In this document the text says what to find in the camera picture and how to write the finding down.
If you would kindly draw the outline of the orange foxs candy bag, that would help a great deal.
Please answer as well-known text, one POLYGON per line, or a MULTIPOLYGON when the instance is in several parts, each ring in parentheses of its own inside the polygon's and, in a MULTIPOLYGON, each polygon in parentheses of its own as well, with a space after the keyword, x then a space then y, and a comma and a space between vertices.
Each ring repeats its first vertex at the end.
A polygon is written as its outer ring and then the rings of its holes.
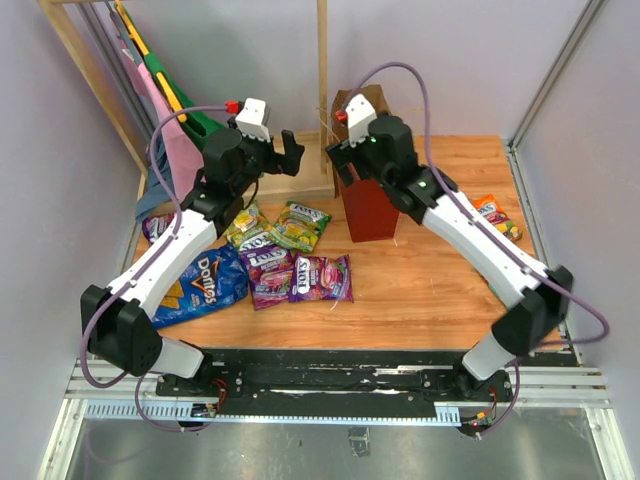
POLYGON ((483 218, 485 218, 503 236, 512 242, 517 242, 522 238, 521 229, 507 215, 505 210, 492 194, 475 200, 473 202, 473 206, 483 218))

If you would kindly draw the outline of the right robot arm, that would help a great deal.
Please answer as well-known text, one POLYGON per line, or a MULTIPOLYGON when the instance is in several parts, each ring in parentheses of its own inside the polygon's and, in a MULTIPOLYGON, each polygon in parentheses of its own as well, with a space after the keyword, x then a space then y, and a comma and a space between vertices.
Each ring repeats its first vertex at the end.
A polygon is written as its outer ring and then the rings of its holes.
POLYGON ((345 185, 371 179, 391 205, 444 239, 493 287, 505 313, 464 354, 453 375, 455 392, 474 400, 489 379, 528 355, 566 317, 573 276, 520 250, 480 215, 441 170, 418 161, 411 129, 397 116, 372 113, 362 120, 340 111, 348 136, 326 152, 345 185))

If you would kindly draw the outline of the purple berries candy bag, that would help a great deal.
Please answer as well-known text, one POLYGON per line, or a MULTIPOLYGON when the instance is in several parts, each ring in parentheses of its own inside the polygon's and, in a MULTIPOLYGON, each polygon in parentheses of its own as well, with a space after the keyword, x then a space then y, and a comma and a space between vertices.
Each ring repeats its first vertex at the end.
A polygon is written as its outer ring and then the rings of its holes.
POLYGON ((294 269, 291 252, 271 245, 240 253, 248 276, 255 310, 262 310, 288 301, 294 269))

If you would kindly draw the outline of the red brown paper bag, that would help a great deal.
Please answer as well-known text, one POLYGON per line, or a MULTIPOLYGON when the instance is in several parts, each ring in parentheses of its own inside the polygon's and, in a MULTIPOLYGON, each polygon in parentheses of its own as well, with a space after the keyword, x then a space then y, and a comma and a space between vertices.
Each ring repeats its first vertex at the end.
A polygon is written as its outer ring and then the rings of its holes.
MULTIPOLYGON (((372 104, 376 113, 390 113, 381 85, 369 84, 360 90, 372 104)), ((348 138, 347 128, 336 119, 336 112, 346 100, 348 90, 338 90, 330 109, 329 144, 348 138)), ((392 239, 396 232, 399 212, 372 179, 359 179, 354 173, 354 183, 345 186, 335 168, 333 176, 336 194, 343 202, 348 230, 354 243, 392 239)))

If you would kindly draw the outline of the green yellow candy bag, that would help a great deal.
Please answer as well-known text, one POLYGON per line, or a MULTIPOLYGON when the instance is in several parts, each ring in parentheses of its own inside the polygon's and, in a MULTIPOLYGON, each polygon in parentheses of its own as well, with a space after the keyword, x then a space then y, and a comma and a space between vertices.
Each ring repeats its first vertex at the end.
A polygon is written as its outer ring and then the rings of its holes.
POLYGON ((271 229, 259 204, 252 201, 239 212, 224 235, 237 252, 244 252, 272 245, 271 229))

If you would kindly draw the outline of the green foxs candy bag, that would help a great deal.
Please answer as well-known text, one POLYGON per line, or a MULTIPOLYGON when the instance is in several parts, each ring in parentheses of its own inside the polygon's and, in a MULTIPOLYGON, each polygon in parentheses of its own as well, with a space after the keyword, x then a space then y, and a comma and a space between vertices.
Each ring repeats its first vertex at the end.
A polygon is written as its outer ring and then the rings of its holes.
POLYGON ((277 245, 302 253, 312 253, 326 230, 331 215, 306 205, 289 201, 269 231, 277 245))

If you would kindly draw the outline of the blue chips bag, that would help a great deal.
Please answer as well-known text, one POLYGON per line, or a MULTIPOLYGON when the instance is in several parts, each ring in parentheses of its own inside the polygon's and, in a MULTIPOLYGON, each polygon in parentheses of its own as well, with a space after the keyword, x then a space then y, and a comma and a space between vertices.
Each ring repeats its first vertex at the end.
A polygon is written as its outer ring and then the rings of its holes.
POLYGON ((230 307, 249 293, 249 278, 234 247, 201 253, 161 300, 153 318, 156 329, 198 319, 230 307))

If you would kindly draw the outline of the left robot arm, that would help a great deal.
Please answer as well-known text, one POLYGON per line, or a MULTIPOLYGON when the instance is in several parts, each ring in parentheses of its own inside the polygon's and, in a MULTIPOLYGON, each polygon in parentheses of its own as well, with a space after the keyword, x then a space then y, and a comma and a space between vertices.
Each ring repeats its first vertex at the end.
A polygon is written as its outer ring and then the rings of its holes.
POLYGON ((204 165, 179 205, 171 226, 126 272, 106 287, 89 286, 81 296, 81 368, 90 373, 94 354, 123 373, 171 374, 190 394, 207 393, 214 371, 204 352, 161 336, 152 324, 169 288, 243 209, 243 196, 262 174, 295 176, 305 151, 293 132, 281 133, 284 150, 271 139, 258 140, 237 128, 215 131, 204 151, 204 165))

